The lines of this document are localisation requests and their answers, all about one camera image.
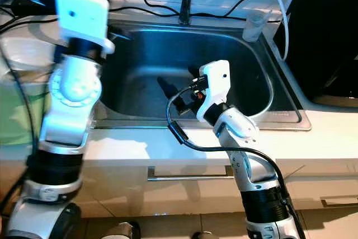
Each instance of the sink basin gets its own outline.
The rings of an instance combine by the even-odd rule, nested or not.
[[[276,123],[301,122],[302,116],[275,72],[262,39],[246,43],[237,29],[122,21],[112,25],[130,33],[131,40],[113,39],[115,53],[107,56],[102,70],[102,97],[95,113],[97,128],[166,126],[167,98],[157,78],[181,89],[193,79],[188,67],[220,59],[230,63],[227,103],[252,116],[259,126],[260,122],[267,125],[273,121],[273,111],[279,118]],[[179,119],[174,108],[171,113]],[[208,127],[193,113],[180,117],[180,123]]]

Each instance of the robotic arm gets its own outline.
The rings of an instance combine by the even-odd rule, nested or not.
[[[283,183],[281,172],[273,160],[260,152],[263,146],[260,145],[258,127],[236,107],[230,107],[225,103],[230,89],[229,62],[219,60],[209,63],[200,67],[199,73],[200,77],[194,79],[193,84],[185,89],[194,91],[194,101],[190,108],[199,121],[207,121],[213,126],[222,147],[203,148],[191,144],[176,121],[171,120],[171,102],[176,104],[179,113],[183,107],[187,108],[187,105],[177,100],[184,90],[175,93],[168,102],[169,129],[180,143],[193,149],[227,152],[241,192],[249,238],[304,239],[305,235]],[[167,96],[173,94],[166,92],[168,87],[162,88]]]
[[[50,77],[51,107],[44,116],[38,148],[27,160],[28,177],[11,214],[6,238],[64,239],[79,221],[70,201],[81,188],[79,173],[101,95],[102,54],[107,39],[108,0],[55,0],[68,49]]]

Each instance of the white countertop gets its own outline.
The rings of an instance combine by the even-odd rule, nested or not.
[[[210,20],[211,25],[214,22],[212,19],[198,19],[197,24],[204,24],[208,22],[206,20]],[[11,30],[4,36],[39,38],[55,43],[58,42],[58,29],[56,22],[28,25]],[[305,112],[312,124],[311,131],[261,131],[262,144],[267,145],[277,162],[358,163],[358,113]],[[185,131],[193,142],[201,146],[219,145],[210,129]],[[0,160],[23,160],[28,153],[25,146],[2,146]],[[107,165],[162,165],[163,160],[168,160],[168,164],[170,161],[170,164],[186,165],[226,165],[229,162],[225,152],[195,152],[179,145],[167,129],[91,130],[85,160],[88,163],[104,161]]]

